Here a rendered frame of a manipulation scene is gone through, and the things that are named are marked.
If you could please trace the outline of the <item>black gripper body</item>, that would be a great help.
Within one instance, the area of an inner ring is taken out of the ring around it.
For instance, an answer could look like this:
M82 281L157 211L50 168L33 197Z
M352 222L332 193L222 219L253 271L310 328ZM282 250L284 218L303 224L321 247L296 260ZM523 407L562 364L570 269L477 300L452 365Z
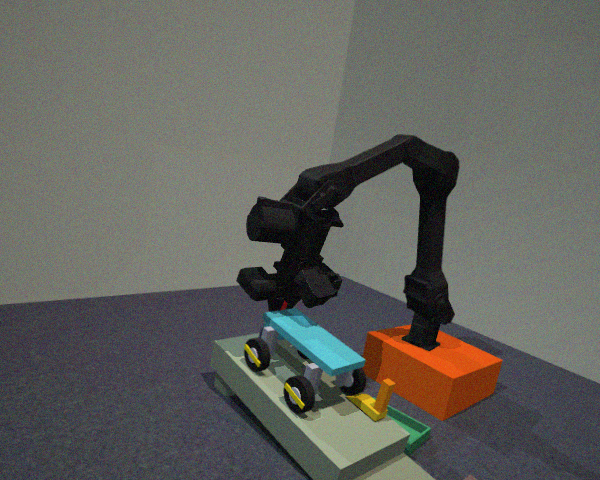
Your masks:
M290 243L281 244L284 249L281 261L275 261L273 267L277 273L268 274L262 267L250 267L240 269L237 283L254 301L270 300L273 296L287 295L290 287L285 283L290 272L302 261L307 261L306 266L320 264L322 272L327 271L326 275L336 274L323 261L323 257L318 253L309 253L296 248ZM316 264L317 264L316 263Z

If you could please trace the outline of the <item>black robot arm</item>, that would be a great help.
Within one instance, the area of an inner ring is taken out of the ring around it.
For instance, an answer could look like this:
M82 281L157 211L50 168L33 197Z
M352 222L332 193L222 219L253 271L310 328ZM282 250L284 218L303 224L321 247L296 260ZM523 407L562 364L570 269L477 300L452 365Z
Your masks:
M459 174L459 161L452 151L415 135L398 134L345 161L308 168L280 201L259 196L247 216L246 230L251 241L290 241L300 250L318 253L331 226L344 226L333 207L360 183L401 163L412 169L420 195L416 268L405 276L403 290L407 308L415 313L410 332L402 340L431 351L441 345L436 341L440 324L451 323L455 316L441 270L446 199ZM322 272L317 261L312 266L306 266L307 261L298 263L285 282L295 285L307 308L336 297L342 283L338 273Z

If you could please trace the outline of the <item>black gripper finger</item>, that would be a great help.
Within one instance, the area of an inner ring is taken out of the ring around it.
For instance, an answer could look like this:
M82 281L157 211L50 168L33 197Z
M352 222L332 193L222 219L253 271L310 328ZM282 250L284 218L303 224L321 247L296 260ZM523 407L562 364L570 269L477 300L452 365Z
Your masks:
M280 311L285 300L289 300L291 297L287 294L285 296L273 296L268 301L269 312Z
M288 303L285 310L292 309L301 300L301 297L300 297L299 293L297 292L295 286L290 287L287 294L291 297L291 299L285 300Z

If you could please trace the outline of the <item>green tray rim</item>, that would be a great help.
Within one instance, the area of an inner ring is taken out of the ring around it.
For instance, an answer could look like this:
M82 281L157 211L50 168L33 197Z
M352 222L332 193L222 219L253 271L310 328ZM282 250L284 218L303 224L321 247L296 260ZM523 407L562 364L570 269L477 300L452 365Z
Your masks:
M393 417L394 419L396 419L396 420L400 421L401 423L405 424L407 427L411 427L414 430L416 430L419 433L421 433L413 441L407 442L405 450L403 452L404 454L406 454L407 456L410 455L425 440L428 439L429 434L430 434L430 430L431 430L431 428L429 426L423 424L422 422L418 422L418 421L414 420L413 418L411 418L407 414L405 414L405 413L403 413L401 411L399 412L398 410L390 407L389 405L387 405L386 410L388 410L386 415L389 415L389 416Z

